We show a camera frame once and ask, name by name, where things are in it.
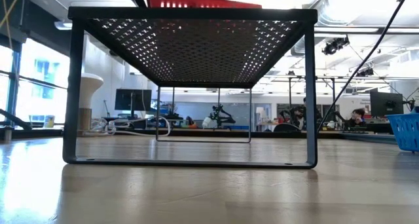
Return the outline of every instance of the computer monitor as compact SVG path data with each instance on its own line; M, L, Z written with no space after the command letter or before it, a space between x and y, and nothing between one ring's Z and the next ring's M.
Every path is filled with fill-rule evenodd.
M150 111L151 90L117 89L115 110Z
M370 92L371 116L403 114L403 96L401 94Z

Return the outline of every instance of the black table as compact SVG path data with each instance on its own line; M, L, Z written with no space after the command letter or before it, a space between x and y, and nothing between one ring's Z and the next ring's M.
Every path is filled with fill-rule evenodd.
M73 29L64 132L63 158L66 162L249 168L313 168L317 164L314 117L316 10L70 7L69 18L73 21ZM304 36L307 162L151 162L77 158L84 31L154 82L158 86L158 101L161 87L248 88L250 106L252 87Z

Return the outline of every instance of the black wire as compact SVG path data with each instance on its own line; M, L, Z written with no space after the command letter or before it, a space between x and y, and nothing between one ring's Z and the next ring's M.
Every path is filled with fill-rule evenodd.
M390 26L392 25L394 18L397 16L397 13L399 12L400 8L403 6L403 3L406 0L400 0L399 5L397 6L397 8L394 10L394 13L392 14L392 17L390 18L390 20L387 23L387 26L384 28L384 30L381 33L380 38L378 38L377 42L375 43L375 46L373 47L373 49L370 51L370 53L368 53L367 57L365 57L365 59L361 62L361 64L355 69L354 73L352 73L352 76L348 79L348 82L345 83L345 85L343 86L342 90L339 92L338 96L336 97L336 99L333 101L332 105L330 106L330 108L327 110L326 115L324 116L324 118L321 120L321 123L319 125L319 128L317 129L317 133L320 132L321 127L323 126L323 123L325 122L327 116L329 116L329 113L331 112L332 109L335 108L336 102L338 101L338 99L340 98L340 96L343 94L343 92L345 91L346 87L348 87L348 85L350 84L350 82L352 81L352 79L355 77L356 73L364 66L364 64L367 62L367 60L371 57L371 55L373 55L374 51L378 48L378 46L380 45L380 43L382 42L384 36L386 36L386 33L388 31L388 29L390 28Z
M416 91L418 91L419 90L419 88L416 88L413 92L412 92L412 94L410 94L409 96L407 96L407 99L406 99L406 101L408 101L408 99L414 94L414 93L416 93Z
M358 57L359 57L359 59L361 59L362 61L364 60L359 54L358 54L358 52L356 52L356 50L352 47L352 45L350 45L349 44L349 47L355 52L355 54L356 55L358 55ZM371 69L373 70L373 72L374 72L374 74L375 75L377 75L377 76L379 76L380 77L380 75L376 72L376 71L374 71L374 69L371 67ZM388 83L385 79L381 79L381 80L383 80L391 89L393 89L395 92L397 92L398 94L400 94L406 101L407 101L407 99L403 96L403 94L402 93L400 93L400 92L398 92L394 87L392 87L391 85L390 85L390 83Z

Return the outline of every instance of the wooden floor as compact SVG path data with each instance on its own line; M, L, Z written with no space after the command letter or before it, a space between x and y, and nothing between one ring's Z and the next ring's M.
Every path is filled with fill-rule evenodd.
M83 138L84 157L300 161L304 140ZM62 139L0 144L0 223L419 223L419 155L319 140L314 170L68 165Z

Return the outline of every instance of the ceiling light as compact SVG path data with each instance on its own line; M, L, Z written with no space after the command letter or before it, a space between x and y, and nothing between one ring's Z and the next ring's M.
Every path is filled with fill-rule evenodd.
M359 73L356 74L356 77L368 77L368 76L373 76L374 75L374 70L369 67L364 71L360 71Z
M419 28L390 28L388 33L419 33Z
M314 37L323 37L323 38L344 38L345 34L334 34L334 33L316 33Z
M54 25L58 30L71 30L71 28L73 27L72 23L66 23L61 21L54 22Z
M376 33L378 28L315 27L314 31L324 33Z
M336 38L333 39L333 41L328 41L326 43L325 48L322 50L322 52L325 55L332 55L334 53L336 53L338 50L343 49L343 47L349 45L349 38L345 37L345 38Z

